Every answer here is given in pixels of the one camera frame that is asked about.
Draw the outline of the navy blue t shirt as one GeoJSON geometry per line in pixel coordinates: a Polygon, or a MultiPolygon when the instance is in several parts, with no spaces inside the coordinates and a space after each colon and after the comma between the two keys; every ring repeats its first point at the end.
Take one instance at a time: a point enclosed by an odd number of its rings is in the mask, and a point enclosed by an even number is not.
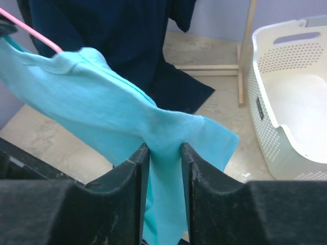
{"type": "Polygon", "coordinates": [[[18,1],[27,25],[64,51],[98,50],[111,69],[162,109],[195,113],[214,90],[169,64],[163,45],[169,20],[188,31],[195,1],[18,1]]]}

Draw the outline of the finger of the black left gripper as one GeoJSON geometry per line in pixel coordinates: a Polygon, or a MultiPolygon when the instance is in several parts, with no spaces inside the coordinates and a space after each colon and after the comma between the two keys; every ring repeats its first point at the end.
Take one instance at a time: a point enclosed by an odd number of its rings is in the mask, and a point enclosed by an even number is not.
{"type": "Polygon", "coordinates": [[[2,14],[0,15],[0,38],[5,36],[9,36],[18,32],[17,27],[14,22],[4,17],[2,14]]]}

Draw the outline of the teal t shirt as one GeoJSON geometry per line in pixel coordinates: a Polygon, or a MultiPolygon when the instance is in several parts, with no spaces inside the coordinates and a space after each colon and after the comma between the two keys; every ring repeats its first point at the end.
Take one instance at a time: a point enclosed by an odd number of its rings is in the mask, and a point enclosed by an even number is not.
{"type": "Polygon", "coordinates": [[[224,170],[239,142],[237,134],[207,117],[158,108],[94,48],[46,58],[3,37],[1,81],[112,165],[147,144],[151,161],[143,238],[148,244],[177,244],[187,227],[181,144],[189,143],[224,170]]]}

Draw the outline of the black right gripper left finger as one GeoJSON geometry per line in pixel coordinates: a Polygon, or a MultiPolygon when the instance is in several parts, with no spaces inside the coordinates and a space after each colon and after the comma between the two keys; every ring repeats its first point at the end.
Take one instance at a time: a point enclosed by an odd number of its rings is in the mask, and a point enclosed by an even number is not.
{"type": "Polygon", "coordinates": [[[1,179],[1,244],[141,244],[150,151],[84,185],[1,179]]]}

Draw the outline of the pink wire hanger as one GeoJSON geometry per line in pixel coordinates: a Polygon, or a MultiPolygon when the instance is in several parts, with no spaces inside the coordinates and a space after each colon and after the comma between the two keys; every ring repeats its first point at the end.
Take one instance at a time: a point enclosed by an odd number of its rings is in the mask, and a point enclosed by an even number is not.
{"type": "Polygon", "coordinates": [[[31,34],[32,36],[34,36],[35,38],[37,38],[38,40],[40,40],[41,42],[43,42],[44,44],[49,46],[55,52],[57,52],[57,53],[63,52],[63,50],[58,45],[56,45],[54,42],[50,41],[48,38],[46,38],[45,36],[43,36],[42,34],[37,32],[36,30],[31,28],[30,26],[28,26],[24,22],[20,21],[19,19],[17,19],[16,17],[14,17],[10,13],[8,13],[3,8],[0,8],[0,10],[1,10],[1,15],[2,16],[4,16],[5,18],[12,21],[14,24],[18,25],[19,27],[21,27],[22,29],[27,31],[29,34],[31,34]]]}

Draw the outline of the cream perforated laundry basket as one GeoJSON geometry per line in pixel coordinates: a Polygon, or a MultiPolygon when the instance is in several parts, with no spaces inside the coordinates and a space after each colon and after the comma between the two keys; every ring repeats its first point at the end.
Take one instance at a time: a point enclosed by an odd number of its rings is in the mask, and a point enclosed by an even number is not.
{"type": "Polygon", "coordinates": [[[248,77],[252,122],[271,175],[326,179],[326,16],[257,29],[248,77]]]}

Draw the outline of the wooden clothes rack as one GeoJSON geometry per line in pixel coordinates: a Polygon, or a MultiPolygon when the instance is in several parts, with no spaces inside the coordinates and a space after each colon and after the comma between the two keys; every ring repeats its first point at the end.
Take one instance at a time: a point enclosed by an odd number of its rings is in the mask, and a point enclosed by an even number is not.
{"type": "Polygon", "coordinates": [[[237,43],[237,64],[234,65],[177,65],[180,69],[190,76],[237,76],[238,78],[238,104],[243,107],[245,104],[245,89],[243,80],[244,63],[247,48],[250,42],[250,34],[254,20],[257,0],[251,0],[248,8],[246,27],[243,42],[237,43]]]}

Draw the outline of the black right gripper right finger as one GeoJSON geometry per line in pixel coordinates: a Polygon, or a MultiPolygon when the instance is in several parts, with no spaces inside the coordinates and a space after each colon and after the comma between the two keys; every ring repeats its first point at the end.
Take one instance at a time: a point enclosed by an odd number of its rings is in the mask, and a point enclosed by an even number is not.
{"type": "Polygon", "coordinates": [[[241,183],[181,145],[191,244],[326,244],[325,181],[241,183]]]}

